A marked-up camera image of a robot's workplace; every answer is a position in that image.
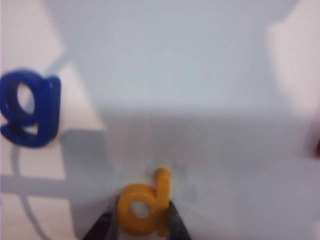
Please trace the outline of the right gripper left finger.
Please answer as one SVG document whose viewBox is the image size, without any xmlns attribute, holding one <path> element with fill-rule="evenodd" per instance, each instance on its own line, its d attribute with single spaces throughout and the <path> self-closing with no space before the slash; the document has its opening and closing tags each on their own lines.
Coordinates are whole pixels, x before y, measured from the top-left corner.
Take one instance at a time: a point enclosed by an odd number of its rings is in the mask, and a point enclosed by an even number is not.
<svg viewBox="0 0 320 240">
<path fill-rule="evenodd" d="M 117 203 L 119 197 L 110 198 L 106 209 L 82 238 L 83 240 L 117 240 Z"/>
</svg>

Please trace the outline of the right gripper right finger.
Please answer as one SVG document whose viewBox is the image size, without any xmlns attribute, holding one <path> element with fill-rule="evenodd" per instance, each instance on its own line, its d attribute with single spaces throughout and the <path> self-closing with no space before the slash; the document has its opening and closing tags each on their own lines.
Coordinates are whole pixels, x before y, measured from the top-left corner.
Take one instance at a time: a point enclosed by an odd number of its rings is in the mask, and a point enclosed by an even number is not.
<svg viewBox="0 0 320 240">
<path fill-rule="evenodd" d="M 166 212 L 166 226 L 166 240 L 192 240 L 181 215 L 171 200 Z"/>
</svg>

